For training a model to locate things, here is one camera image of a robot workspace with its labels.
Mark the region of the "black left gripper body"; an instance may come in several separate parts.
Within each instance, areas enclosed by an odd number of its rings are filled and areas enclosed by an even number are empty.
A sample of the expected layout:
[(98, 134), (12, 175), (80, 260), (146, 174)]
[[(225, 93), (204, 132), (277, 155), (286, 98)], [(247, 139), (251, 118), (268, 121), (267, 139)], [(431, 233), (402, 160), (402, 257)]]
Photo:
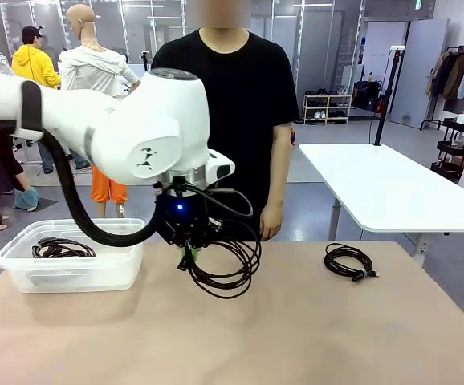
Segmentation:
[(207, 247), (220, 237), (222, 222), (210, 217), (211, 195), (196, 189), (189, 195), (163, 188), (156, 197), (155, 227), (161, 238), (177, 247)]

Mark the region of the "person's left hand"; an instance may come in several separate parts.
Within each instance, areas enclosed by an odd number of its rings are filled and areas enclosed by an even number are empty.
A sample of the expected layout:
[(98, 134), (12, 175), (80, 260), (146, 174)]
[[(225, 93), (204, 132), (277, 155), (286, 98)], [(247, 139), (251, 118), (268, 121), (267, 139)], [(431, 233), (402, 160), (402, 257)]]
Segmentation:
[(275, 237), (283, 223), (283, 207), (279, 204), (267, 204), (260, 216), (259, 234), (262, 241)]

